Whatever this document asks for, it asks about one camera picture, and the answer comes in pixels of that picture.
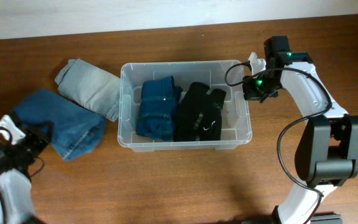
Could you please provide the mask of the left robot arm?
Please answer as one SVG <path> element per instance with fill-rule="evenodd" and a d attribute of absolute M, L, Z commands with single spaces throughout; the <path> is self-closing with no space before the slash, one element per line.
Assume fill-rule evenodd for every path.
<path fill-rule="evenodd" d="M 29 167 L 49 145 L 51 130 L 0 122 L 0 223 L 41 223 L 31 199 Z"/>

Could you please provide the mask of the black taped cloth bundle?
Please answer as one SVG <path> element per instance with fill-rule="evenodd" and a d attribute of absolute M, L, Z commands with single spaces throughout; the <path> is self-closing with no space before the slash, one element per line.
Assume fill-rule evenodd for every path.
<path fill-rule="evenodd" d="M 195 123 L 198 141 L 220 141 L 222 131 L 222 110 L 226 92 L 216 88 L 202 100 L 199 117 Z"/>

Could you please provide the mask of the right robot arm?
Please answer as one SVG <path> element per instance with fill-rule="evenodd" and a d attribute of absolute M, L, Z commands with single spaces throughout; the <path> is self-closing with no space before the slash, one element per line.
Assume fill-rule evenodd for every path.
<path fill-rule="evenodd" d="M 251 54 L 246 63 L 252 74 L 243 79 L 244 99 L 263 103 L 287 90 L 302 115 L 279 135 L 280 163 L 282 137 L 294 125 L 306 123 L 295 152 L 296 176 L 283 170 L 294 185 L 267 223 L 342 223 L 339 215 L 316 211 L 331 192 L 358 175 L 358 115 L 338 105 L 319 79 L 312 58 L 292 51 L 287 36 L 267 39 L 264 51 L 264 58 Z"/>

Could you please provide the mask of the dark blue jeans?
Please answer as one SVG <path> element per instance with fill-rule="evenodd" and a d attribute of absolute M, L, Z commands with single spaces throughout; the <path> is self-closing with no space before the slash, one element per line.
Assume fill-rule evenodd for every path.
<path fill-rule="evenodd" d="M 51 145 L 65 161 L 91 153 L 106 127 L 102 116 L 46 89 L 25 97 L 14 111 L 23 123 L 51 131 Z"/>

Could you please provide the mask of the dark teal cloth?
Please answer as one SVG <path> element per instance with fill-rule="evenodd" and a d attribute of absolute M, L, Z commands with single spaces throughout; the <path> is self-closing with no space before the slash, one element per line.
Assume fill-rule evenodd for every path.
<path fill-rule="evenodd" d="M 172 76 L 143 83 L 135 133 L 152 140 L 172 141 L 176 113 L 183 88 Z"/>

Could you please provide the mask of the light blue jeans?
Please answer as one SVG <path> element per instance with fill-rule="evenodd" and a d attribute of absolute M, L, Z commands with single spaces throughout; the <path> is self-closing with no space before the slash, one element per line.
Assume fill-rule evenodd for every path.
<path fill-rule="evenodd" d="M 82 59 L 70 59 L 55 77 L 58 91 L 114 122 L 119 116 L 121 79 Z"/>

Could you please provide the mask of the clear plastic storage container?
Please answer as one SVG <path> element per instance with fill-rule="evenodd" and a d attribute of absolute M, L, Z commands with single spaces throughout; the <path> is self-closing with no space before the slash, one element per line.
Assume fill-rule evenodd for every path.
<path fill-rule="evenodd" d="M 238 60 L 199 62 L 127 63 L 121 68 L 117 141 L 135 152 L 179 149 L 235 149 L 252 139 L 249 104 L 239 81 L 245 75 Z M 188 91 L 193 82 L 226 92 L 220 141 L 154 141 L 135 133 L 144 82 L 172 76 L 175 84 Z"/>

